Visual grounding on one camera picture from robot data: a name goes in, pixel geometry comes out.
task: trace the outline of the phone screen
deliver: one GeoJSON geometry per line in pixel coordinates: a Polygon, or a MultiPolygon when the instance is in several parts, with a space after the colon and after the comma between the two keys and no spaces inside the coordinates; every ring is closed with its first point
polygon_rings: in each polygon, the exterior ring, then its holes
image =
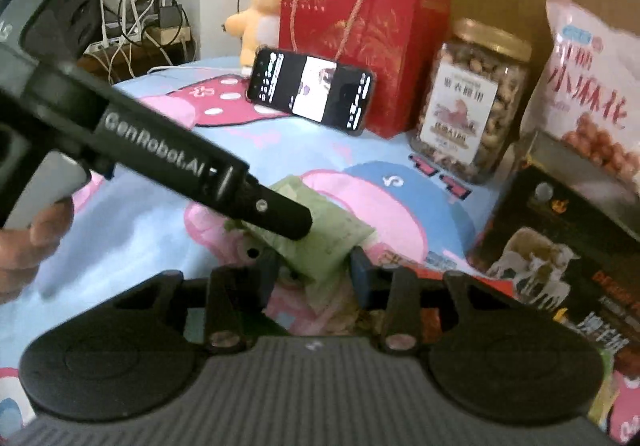
{"type": "Polygon", "coordinates": [[[373,92],[373,74],[293,52],[262,49],[247,90],[253,103],[360,132],[373,92]]]}

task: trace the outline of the pink snack bag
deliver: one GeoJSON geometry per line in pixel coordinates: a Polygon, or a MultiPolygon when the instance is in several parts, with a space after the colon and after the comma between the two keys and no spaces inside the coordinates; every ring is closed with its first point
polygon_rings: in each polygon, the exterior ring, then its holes
{"type": "Polygon", "coordinates": [[[571,0],[546,0],[546,16],[554,50],[521,135],[540,128],[640,190],[640,38],[571,0]]]}

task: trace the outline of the ribbed gray surface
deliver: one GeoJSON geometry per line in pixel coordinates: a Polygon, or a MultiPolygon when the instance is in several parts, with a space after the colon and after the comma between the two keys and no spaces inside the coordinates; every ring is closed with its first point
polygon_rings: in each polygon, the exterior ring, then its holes
{"type": "Polygon", "coordinates": [[[10,446],[611,446],[585,418],[517,430],[460,412],[412,359],[366,339],[261,338],[213,358],[186,393],[114,425],[44,417],[10,446]]]}

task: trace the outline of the jar label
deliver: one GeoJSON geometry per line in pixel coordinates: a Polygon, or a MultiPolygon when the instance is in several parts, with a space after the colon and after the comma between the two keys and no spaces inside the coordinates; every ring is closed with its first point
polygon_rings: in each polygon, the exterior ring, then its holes
{"type": "Polygon", "coordinates": [[[497,83],[441,62],[420,139],[462,164],[471,164],[497,91],[497,83]]]}

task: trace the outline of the black package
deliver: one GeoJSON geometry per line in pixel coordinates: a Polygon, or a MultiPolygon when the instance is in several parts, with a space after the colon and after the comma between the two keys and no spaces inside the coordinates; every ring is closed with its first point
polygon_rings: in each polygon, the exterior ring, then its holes
{"type": "Polygon", "coordinates": [[[511,179],[467,259],[513,279],[516,297],[615,353],[640,376],[640,200],[541,132],[521,143],[511,179]]]}

